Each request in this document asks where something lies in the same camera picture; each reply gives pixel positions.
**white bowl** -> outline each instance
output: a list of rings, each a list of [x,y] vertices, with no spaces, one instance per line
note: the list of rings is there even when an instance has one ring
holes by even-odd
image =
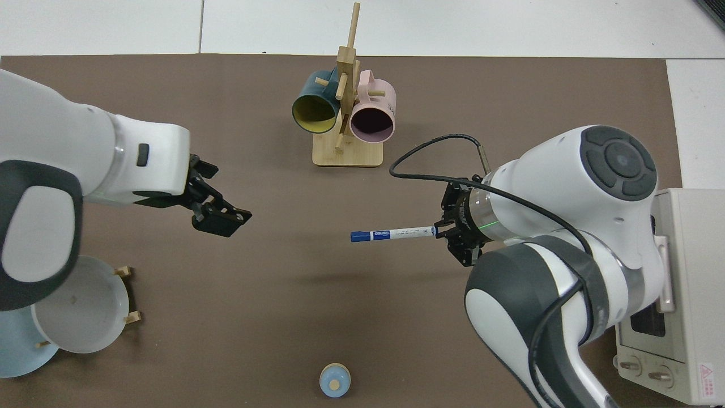
[[[79,256],[65,282],[31,306],[47,341],[72,353],[93,353],[118,338],[128,316],[128,292],[113,272],[99,259]]]

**pink mug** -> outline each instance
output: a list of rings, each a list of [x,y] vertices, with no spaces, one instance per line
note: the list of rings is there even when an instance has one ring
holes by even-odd
[[[395,131],[395,89],[387,81],[375,79],[373,71],[360,73],[357,85],[360,98],[350,114],[350,131],[355,137],[367,143],[382,143]]]

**black cable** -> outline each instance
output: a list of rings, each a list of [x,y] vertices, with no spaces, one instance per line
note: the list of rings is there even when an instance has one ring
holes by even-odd
[[[492,192],[496,195],[500,195],[501,197],[507,198],[507,199],[513,201],[514,203],[521,204],[524,207],[527,207],[533,211],[536,211],[537,213],[539,213],[539,214],[547,217],[548,219],[554,221],[555,223],[561,225],[564,229],[569,231],[576,238],[576,240],[579,241],[582,248],[584,249],[584,252],[586,252],[590,256],[592,255],[592,247],[589,246],[589,243],[587,242],[587,240],[584,239],[584,236],[581,235],[581,233],[576,228],[574,228],[571,224],[564,221],[561,217],[557,216],[556,214],[552,213],[551,211],[548,211],[545,208],[532,203],[531,201],[524,200],[523,198],[521,198],[517,195],[513,195],[504,190],[497,189],[495,187],[491,187],[491,186],[488,186],[488,185],[485,185],[482,183],[477,183],[475,181],[466,180],[466,179],[457,179],[455,177],[447,177],[447,176],[436,176],[433,174],[397,173],[395,171],[395,168],[400,163],[405,161],[405,159],[409,158],[411,155],[413,155],[417,151],[422,150],[425,147],[430,146],[433,143],[437,143],[437,142],[440,142],[445,139],[467,139],[467,140],[471,141],[472,143],[474,143],[477,147],[481,146],[481,143],[479,143],[478,140],[474,139],[471,136],[468,136],[467,134],[446,134],[444,136],[439,136],[435,139],[429,140],[423,144],[420,144],[420,145],[414,147],[411,151],[405,153],[403,156],[398,158],[398,160],[396,160],[393,164],[390,165],[390,169],[389,169],[390,175],[393,177],[397,177],[398,179],[432,180],[432,181],[444,181],[446,183],[463,184],[464,186],[474,187],[477,189],[485,190],[487,192]]]
[[[544,329],[546,329],[546,325],[551,319],[552,316],[554,316],[554,313],[557,311],[560,311],[562,306],[566,302],[568,302],[572,297],[574,297],[575,294],[577,294],[580,290],[584,289],[584,283],[581,281],[581,279],[577,280],[572,287],[569,288],[563,295],[561,295],[554,303],[551,303],[549,307],[544,310],[544,313],[542,313],[542,317],[539,320],[539,323],[536,324],[536,328],[534,329],[533,334],[531,335],[531,342],[529,343],[529,374],[531,376],[531,381],[534,382],[534,387],[539,392],[539,395],[544,399],[544,401],[547,402],[552,408],[560,408],[559,404],[556,403],[550,396],[549,393],[544,390],[544,386],[539,381],[539,376],[537,375],[537,354],[539,352],[539,344],[541,343],[542,335],[544,334]]]
[[[481,164],[484,167],[484,171],[488,171],[487,162],[484,159],[483,152],[482,152],[482,146],[481,143],[473,138],[472,136],[468,136],[467,134],[446,134],[444,136],[439,136],[435,139],[429,140],[423,144],[420,144],[411,151],[405,153],[403,156],[398,158],[393,164],[390,165],[389,173],[393,177],[397,177],[398,179],[417,179],[417,180],[431,180],[431,181],[444,181],[446,183],[457,183],[457,184],[463,184],[465,186],[473,187],[482,189],[487,192],[491,192],[493,194],[499,195],[501,197],[504,197],[506,199],[509,199],[513,201],[514,203],[521,204],[533,211],[536,211],[537,213],[547,217],[548,219],[554,221],[555,223],[561,225],[564,229],[569,231],[581,244],[582,248],[584,249],[584,252],[587,253],[589,256],[592,255],[592,247],[589,245],[586,239],[584,239],[584,236],[574,228],[571,224],[564,221],[561,217],[557,216],[556,214],[546,210],[543,207],[540,207],[528,200],[524,200],[523,198],[513,195],[509,192],[506,192],[501,189],[497,189],[495,187],[491,187],[482,183],[478,183],[476,181],[470,181],[467,179],[457,179],[455,177],[447,177],[447,176],[437,176],[433,174],[406,174],[406,173],[397,173],[395,171],[395,168],[408,159],[411,155],[415,154],[416,152],[426,148],[427,146],[430,146],[431,144],[443,141],[445,139],[466,139],[472,143],[474,143],[478,147],[478,156],[481,159]],[[584,282],[579,276],[579,274],[574,271],[571,266],[569,266],[565,262],[566,266],[569,268],[569,270],[577,276],[577,281],[574,283],[574,285],[569,288],[563,295],[561,295],[556,301],[554,301],[552,304],[549,305],[549,307],[546,308],[544,313],[542,314],[542,318],[539,320],[539,323],[537,323],[536,328],[534,329],[534,333],[531,336],[531,342],[529,344],[529,374],[531,376],[532,381],[534,382],[534,387],[536,388],[536,391],[539,392],[539,395],[549,404],[552,408],[560,408],[559,405],[549,396],[548,392],[544,390],[543,385],[539,381],[537,371],[536,371],[536,362],[537,362],[537,351],[539,348],[539,343],[541,341],[541,336],[544,332],[544,329],[546,328],[547,323],[551,319],[551,316],[554,315],[557,311],[560,311],[562,306],[568,302],[575,294],[577,294],[580,290],[585,290],[586,288],[584,286]],[[587,305],[587,312],[591,313],[591,309],[589,308],[589,305]],[[584,336],[584,338],[588,338],[592,331],[592,324],[591,319],[587,319],[587,333]]]

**warning label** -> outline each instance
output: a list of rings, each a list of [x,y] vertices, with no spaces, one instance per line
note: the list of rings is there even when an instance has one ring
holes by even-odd
[[[697,368],[700,371],[700,397],[715,398],[715,368],[712,363],[701,363]]]

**oven knob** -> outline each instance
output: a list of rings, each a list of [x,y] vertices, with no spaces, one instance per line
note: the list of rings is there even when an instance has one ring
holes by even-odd
[[[660,366],[659,371],[651,372],[647,374],[647,376],[653,380],[660,381],[662,385],[667,388],[672,388],[672,386],[675,385],[674,378],[672,377],[672,371],[663,365]]]
[[[619,359],[616,358],[612,361],[612,363],[614,363],[615,367],[621,367],[625,370],[633,371],[634,375],[637,377],[642,375],[642,365],[639,363],[639,359],[635,356],[628,356],[627,361],[625,362],[620,362]]]

